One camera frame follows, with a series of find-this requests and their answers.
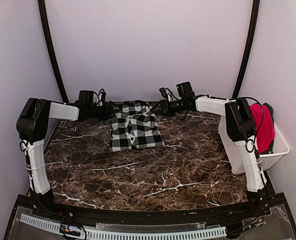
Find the black white checkered shirt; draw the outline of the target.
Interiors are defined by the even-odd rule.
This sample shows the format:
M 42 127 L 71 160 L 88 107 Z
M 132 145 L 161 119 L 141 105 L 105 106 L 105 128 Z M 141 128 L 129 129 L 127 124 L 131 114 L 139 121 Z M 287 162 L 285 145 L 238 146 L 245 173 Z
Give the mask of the black white checkered shirt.
M 151 111 L 142 100 L 124 101 L 110 121 L 109 150 L 120 152 L 164 146 L 165 143 Z

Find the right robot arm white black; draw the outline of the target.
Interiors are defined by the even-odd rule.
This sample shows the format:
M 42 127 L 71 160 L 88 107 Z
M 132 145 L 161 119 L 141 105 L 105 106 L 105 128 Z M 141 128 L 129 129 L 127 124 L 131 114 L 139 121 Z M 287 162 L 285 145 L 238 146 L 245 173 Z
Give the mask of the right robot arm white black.
M 191 96 L 174 101 L 162 99 L 153 106 L 152 111 L 163 116 L 174 116 L 182 111 L 207 112 L 225 119 L 227 136 L 239 152 L 247 180 L 247 202 L 243 205 L 243 213 L 248 217 L 254 217 L 267 207 L 269 191 L 262 159 L 257 150 L 258 130 L 248 99 L 228 99 L 210 95 Z

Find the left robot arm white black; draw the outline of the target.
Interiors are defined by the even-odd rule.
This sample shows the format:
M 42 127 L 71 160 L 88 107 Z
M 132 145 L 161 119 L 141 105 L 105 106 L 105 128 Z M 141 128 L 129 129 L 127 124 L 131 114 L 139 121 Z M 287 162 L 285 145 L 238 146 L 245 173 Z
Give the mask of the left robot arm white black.
M 50 119 L 83 122 L 86 119 L 105 121 L 117 110 L 112 101 L 102 104 L 77 101 L 59 103 L 47 99 L 29 98 L 16 123 L 21 140 L 19 147 L 25 155 L 32 196 L 39 203 L 39 210 L 48 218 L 59 213 L 53 203 L 53 190 L 49 183 L 44 158 L 44 144 Z

